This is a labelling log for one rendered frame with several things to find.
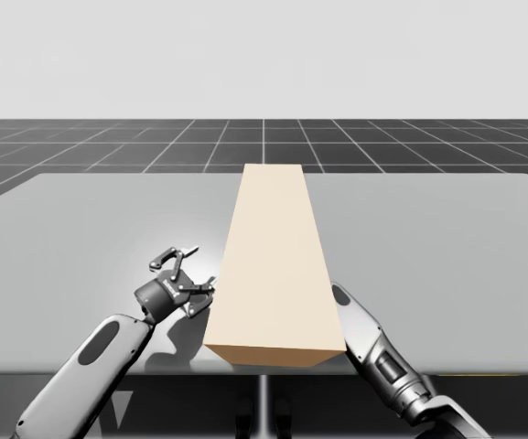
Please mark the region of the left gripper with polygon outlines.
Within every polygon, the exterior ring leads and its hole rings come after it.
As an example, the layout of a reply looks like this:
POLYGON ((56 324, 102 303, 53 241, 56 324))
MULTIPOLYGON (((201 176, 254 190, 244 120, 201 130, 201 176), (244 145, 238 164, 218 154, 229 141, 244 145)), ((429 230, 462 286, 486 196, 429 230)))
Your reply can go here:
POLYGON ((211 305, 218 278, 212 276, 203 284, 194 284, 184 271, 180 272, 182 261, 198 249, 198 245, 170 247, 148 264, 149 270, 157 273, 166 262, 175 260, 171 270, 159 272, 154 279, 135 290, 135 299, 148 324, 161 323, 182 306, 187 317, 195 317, 211 305))

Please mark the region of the tall board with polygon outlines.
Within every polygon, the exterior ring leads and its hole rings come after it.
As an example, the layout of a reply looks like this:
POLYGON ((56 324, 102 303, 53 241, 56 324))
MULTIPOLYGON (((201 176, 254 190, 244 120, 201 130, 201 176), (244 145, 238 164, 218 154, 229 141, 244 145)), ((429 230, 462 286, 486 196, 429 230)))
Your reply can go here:
POLYGON ((300 165, 248 164, 204 345, 233 365, 308 368, 346 349, 300 165))

